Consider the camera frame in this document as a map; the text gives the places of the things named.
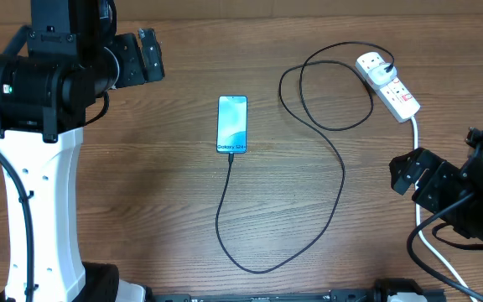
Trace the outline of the blue Galaxy smartphone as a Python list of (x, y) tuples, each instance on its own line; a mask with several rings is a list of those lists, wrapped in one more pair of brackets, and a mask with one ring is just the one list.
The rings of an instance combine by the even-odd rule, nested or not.
[(218, 99), (216, 151), (244, 154), (247, 151), (246, 96), (220, 96)]

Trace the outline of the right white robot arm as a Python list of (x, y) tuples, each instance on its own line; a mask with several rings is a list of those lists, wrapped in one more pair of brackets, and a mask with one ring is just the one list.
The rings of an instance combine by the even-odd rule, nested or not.
[(471, 195), (442, 220), (462, 237), (483, 242), (483, 130), (470, 128), (465, 143), (471, 151), (459, 168), (426, 148), (397, 156), (389, 164), (391, 187), (403, 195), (417, 184), (413, 202), (433, 214)]

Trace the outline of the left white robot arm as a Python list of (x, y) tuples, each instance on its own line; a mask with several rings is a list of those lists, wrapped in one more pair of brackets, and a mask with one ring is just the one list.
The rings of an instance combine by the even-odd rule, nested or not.
[(34, 1), (0, 54), (0, 165), (10, 240), (0, 301), (137, 301), (145, 285), (81, 259), (76, 176), (88, 107), (164, 78), (152, 29), (117, 32), (112, 1)]

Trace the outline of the white charger plug adapter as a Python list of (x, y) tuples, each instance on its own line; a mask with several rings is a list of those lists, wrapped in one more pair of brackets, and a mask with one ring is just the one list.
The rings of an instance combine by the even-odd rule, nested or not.
[(368, 72), (368, 77), (374, 86), (380, 88), (397, 77), (397, 69), (389, 64), (379, 65)]

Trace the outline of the white power strip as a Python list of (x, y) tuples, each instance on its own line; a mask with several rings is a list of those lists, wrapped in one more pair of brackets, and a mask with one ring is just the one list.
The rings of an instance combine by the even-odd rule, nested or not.
[(383, 64), (390, 63), (387, 63), (377, 52), (365, 53), (356, 60), (356, 68), (382, 100), (389, 112), (398, 122), (406, 122), (419, 111), (420, 105), (398, 77), (380, 88), (371, 83), (368, 72), (374, 67)]

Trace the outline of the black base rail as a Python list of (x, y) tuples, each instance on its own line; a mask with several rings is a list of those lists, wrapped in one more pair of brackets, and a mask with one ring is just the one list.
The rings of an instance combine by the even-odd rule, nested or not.
[(377, 279), (371, 288), (297, 294), (154, 294), (154, 302), (446, 302), (443, 289), (422, 289), (413, 279)]

